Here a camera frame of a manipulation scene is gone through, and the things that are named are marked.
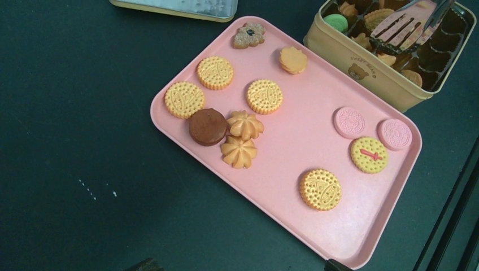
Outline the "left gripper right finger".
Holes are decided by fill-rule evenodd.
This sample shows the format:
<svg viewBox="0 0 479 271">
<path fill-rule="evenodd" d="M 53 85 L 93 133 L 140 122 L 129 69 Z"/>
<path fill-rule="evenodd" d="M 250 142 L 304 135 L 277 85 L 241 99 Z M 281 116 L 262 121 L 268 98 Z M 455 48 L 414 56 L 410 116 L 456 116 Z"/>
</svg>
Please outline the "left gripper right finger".
<svg viewBox="0 0 479 271">
<path fill-rule="evenodd" d="M 354 271 L 343 263 L 335 259 L 328 259 L 324 266 L 324 271 Z"/>
</svg>

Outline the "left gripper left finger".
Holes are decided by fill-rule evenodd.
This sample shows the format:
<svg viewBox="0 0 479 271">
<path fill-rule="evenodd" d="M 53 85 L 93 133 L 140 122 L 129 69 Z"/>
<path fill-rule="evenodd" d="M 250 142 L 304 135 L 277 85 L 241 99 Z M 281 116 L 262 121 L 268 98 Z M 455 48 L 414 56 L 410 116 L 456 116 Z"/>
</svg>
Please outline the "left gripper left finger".
<svg viewBox="0 0 479 271">
<path fill-rule="evenodd" d="M 127 268 L 125 271 L 164 271 L 164 268 L 153 258 L 147 258 Z"/>
</svg>

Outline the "pink plastic tray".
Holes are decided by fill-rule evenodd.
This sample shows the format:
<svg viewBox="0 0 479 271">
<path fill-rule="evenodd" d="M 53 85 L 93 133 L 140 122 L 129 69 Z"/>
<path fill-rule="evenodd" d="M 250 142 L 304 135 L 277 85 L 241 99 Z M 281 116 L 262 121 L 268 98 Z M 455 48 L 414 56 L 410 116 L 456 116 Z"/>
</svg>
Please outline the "pink plastic tray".
<svg viewBox="0 0 479 271">
<path fill-rule="evenodd" d="M 264 42 L 235 49 L 233 38 L 245 23 L 265 27 Z M 306 69 L 293 75 L 280 64 L 280 51 L 293 46 L 308 57 Z M 258 156 L 248 169 L 223 162 L 218 146 L 203 147 L 188 132 L 188 123 L 170 114 L 161 90 L 151 103 L 154 125 L 228 185 L 254 203 L 318 255 L 336 259 L 352 269 L 363 267 L 408 180 L 422 148 L 417 126 L 404 114 L 361 86 L 286 33 L 256 16 L 236 19 L 173 82 L 199 84 L 196 68 L 208 56 L 223 56 L 234 67 L 234 79 L 224 90 L 204 89 L 206 107 L 229 116 L 248 110 L 246 91 L 257 79 L 269 79 L 281 88 L 284 101 L 272 114 L 259 116 L 264 133 L 255 141 Z M 411 144 L 389 151 L 389 162 L 376 174 L 360 171 L 350 158 L 351 141 L 333 125 L 336 110 L 349 106 L 365 118 L 364 136 L 377 138 L 379 124 L 400 119 L 412 132 Z M 311 169 L 334 173 L 342 198 L 330 211 L 316 211 L 301 199 L 301 175 Z"/>
</svg>

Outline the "gold cookie tin box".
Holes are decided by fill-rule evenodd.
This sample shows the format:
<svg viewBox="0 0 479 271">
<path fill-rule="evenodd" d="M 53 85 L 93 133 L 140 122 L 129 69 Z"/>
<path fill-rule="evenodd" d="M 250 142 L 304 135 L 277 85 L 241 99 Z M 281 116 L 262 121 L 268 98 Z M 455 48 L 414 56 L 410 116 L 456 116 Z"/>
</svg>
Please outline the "gold cookie tin box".
<svg viewBox="0 0 479 271">
<path fill-rule="evenodd" d="M 455 3 L 426 43 L 411 53 L 398 55 L 395 63 L 388 65 L 385 58 L 389 54 L 374 45 L 368 51 L 350 37 L 360 33 L 369 37 L 364 15 L 381 8 L 397 10 L 408 2 L 348 1 L 355 4 L 358 15 L 345 17 L 349 28 L 341 33 L 323 18 L 341 14 L 338 7 L 343 3 L 326 1 L 320 7 L 304 38 L 305 46 L 402 112 L 442 89 L 477 22 L 471 10 Z"/>
</svg>

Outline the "green round cookie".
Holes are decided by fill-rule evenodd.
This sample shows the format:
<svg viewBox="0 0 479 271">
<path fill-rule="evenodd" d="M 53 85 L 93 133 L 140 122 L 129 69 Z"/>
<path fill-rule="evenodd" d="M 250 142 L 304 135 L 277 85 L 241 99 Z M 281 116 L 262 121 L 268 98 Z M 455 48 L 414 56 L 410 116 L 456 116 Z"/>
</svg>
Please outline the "green round cookie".
<svg viewBox="0 0 479 271">
<path fill-rule="evenodd" d="M 341 14 L 331 14 L 323 18 L 335 30 L 344 33 L 349 28 L 347 19 Z"/>
</svg>

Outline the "metal tongs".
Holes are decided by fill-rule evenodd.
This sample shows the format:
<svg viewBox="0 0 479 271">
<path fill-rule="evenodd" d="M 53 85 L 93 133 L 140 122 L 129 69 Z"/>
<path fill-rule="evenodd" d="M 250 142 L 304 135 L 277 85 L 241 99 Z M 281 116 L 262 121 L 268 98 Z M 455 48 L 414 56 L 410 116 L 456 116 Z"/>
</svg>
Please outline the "metal tongs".
<svg viewBox="0 0 479 271">
<path fill-rule="evenodd" d="M 454 3 L 454 0 L 411 1 L 375 27 L 369 40 L 390 55 L 414 51 L 430 39 Z"/>
</svg>

